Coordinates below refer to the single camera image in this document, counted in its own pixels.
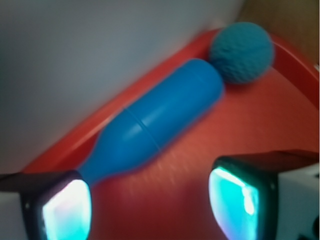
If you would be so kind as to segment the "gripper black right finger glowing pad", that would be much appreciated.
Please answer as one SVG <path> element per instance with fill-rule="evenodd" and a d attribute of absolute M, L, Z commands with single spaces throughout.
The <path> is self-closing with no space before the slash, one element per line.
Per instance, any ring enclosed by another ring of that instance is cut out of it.
<path fill-rule="evenodd" d="M 228 240 L 317 240 L 320 160 L 306 150 L 223 155 L 208 179 L 210 206 Z"/>

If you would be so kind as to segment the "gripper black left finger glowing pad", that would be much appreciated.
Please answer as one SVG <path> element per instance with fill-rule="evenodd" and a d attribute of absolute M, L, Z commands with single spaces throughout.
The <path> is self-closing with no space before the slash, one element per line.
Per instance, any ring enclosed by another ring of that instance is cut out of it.
<path fill-rule="evenodd" d="M 77 171 L 1 174 L 2 240 L 86 240 L 91 222 L 90 188 Z"/>

